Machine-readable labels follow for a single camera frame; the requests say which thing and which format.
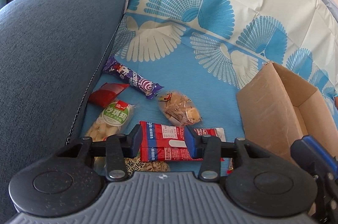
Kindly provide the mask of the green label sachima pack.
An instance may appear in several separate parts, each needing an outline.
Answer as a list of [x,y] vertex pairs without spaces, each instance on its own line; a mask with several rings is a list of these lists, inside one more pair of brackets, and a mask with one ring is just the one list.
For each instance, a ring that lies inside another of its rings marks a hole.
[[100,142],[112,135],[130,134],[136,124],[139,108],[140,103],[115,99],[98,114],[84,136],[91,137],[94,142]]

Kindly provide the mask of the red spicy strip packet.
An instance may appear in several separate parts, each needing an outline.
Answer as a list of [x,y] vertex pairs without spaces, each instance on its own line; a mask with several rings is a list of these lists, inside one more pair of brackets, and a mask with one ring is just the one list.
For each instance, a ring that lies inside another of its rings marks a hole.
[[200,161],[190,156],[188,146],[192,139],[184,140],[186,127],[175,127],[141,121],[143,140],[140,146],[142,162]]

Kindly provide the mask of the clear cracker bag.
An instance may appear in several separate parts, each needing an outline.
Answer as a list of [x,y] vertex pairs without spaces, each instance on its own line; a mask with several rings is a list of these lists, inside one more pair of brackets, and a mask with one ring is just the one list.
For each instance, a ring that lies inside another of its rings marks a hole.
[[174,126],[184,127],[202,121],[197,107],[181,92],[164,92],[158,97],[158,102],[161,112]]

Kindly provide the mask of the small red sachet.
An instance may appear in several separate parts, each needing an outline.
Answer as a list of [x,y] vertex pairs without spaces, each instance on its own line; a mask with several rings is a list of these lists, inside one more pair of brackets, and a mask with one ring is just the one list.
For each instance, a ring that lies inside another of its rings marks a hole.
[[128,87],[129,84],[105,83],[98,90],[90,94],[88,102],[106,108]]

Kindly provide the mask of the purple candy bar wrapper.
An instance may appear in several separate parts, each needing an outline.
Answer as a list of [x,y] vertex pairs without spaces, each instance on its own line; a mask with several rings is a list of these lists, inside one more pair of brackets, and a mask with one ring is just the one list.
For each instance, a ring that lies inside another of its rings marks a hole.
[[117,76],[124,83],[143,93],[148,99],[153,99],[163,89],[160,84],[140,76],[131,68],[118,62],[114,56],[108,58],[102,72]]

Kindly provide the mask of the green label nut snack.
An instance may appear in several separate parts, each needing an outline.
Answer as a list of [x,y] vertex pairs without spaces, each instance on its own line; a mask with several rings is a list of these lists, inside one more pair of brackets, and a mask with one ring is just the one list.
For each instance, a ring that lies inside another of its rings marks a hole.
[[125,158],[128,175],[133,175],[136,171],[141,172],[169,172],[170,167],[166,162],[142,162],[140,156],[135,158]]

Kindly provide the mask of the brown cardboard box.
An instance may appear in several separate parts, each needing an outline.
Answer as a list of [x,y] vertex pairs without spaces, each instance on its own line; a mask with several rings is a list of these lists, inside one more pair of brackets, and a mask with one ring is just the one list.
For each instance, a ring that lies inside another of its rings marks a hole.
[[269,62],[237,93],[237,103],[245,138],[236,141],[226,182],[231,199],[266,218],[312,211],[317,220],[332,219],[337,176],[312,176],[290,154],[291,145],[309,135],[337,158],[337,127],[319,89]]

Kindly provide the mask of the blue white patterned cover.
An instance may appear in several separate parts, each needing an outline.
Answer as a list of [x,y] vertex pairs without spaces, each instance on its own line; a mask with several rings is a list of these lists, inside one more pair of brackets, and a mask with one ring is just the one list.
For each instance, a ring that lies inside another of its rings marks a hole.
[[111,56],[197,107],[197,127],[245,136],[237,93],[274,62],[317,87],[337,127],[331,0],[130,0]]

